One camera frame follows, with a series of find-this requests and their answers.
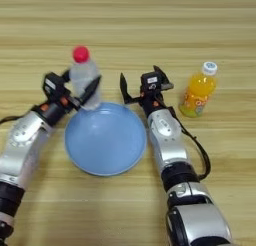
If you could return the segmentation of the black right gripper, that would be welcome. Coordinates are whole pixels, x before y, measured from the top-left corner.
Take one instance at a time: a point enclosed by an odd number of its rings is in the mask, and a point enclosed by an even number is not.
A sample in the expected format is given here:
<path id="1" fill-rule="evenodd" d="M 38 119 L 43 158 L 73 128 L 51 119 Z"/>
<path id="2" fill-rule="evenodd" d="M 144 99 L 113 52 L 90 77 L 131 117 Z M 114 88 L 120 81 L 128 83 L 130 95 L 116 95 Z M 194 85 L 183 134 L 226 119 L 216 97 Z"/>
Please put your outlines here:
<path id="1" fill-rule="evenodd" d="M 174 88 L 174 84 L 171 83 L 167 75 L 161 70 L 160 67 L 154 65 L 154 71 L 157 72 L 161 77 L 161 90 L 167 91 Z M 125 104 L 138 103 L 146 116 L 151 113 L 166 109 L 167 106 L 164 104 L 164 99 L 159 89 L 147 89 L 146 87 L 140 87 L 140 95 L 138 97 L 131 97 L 127 89 L 127 81 L 123 73 L 120 74 L 120 90 L 123 96 Z"/>

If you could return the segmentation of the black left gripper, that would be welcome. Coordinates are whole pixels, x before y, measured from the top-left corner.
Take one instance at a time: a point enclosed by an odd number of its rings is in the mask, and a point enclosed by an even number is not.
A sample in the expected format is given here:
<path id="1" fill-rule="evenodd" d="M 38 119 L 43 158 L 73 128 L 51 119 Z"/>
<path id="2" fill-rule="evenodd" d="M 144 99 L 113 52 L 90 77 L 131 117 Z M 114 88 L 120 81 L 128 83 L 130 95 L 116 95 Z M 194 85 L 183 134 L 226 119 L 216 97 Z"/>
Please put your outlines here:
<path id="1" fill-rule="evenodd" d="M 70 81 L 70 70 L 64 71 L 61 76 L 67 83 Z M 78 98 L 73 97 L 69 90 L 63 93 L 50 94 L 47 100 L 34 106 L 34 111 L 49 126 L 55 126 L 66 114 L 73 109 L 79 110 L 81 104 L 85 104 L 96 92 L 101 77 L 95 78 L 84 90 L 84 93 Z"/>

